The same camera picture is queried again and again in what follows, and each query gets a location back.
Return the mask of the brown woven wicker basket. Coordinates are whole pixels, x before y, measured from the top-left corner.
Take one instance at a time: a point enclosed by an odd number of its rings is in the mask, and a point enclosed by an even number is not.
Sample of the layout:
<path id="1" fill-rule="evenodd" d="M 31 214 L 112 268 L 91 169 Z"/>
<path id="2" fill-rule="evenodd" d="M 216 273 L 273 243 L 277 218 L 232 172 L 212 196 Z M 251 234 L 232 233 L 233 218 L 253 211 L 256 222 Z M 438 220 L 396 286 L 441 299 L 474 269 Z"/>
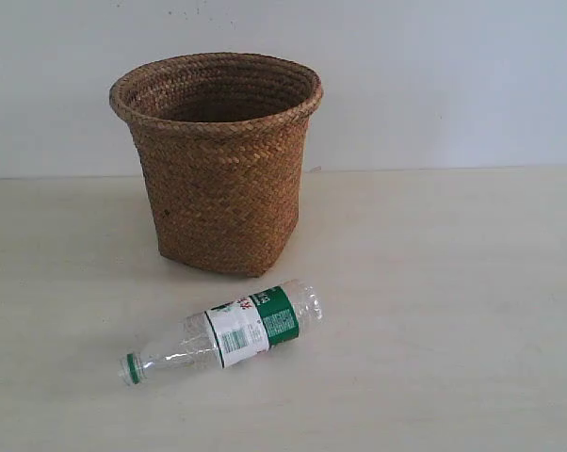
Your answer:
<path id="1" fill-rule="evenodd" d="M 258 277 L 300 215 L 309 121 L 323 88 L 298 62 L 200 53 L 151 62 L 111 87 L 138 151 L 160 254 Z"/>

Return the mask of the clear plastic bottle green label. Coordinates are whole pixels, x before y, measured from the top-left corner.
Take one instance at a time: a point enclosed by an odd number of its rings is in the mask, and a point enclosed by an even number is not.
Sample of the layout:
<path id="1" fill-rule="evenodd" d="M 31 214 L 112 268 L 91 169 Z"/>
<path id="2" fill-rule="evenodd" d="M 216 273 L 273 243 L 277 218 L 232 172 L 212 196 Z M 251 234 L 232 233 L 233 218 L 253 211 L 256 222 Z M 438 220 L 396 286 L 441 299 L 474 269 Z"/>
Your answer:
<path id="1" fill-rule="evenodd" d="M 323 319 L 313 286 L 292 280 L 190 315 L 120 359 L 129 386 L 170 371 L 225 369 L 306 334 Z"/>

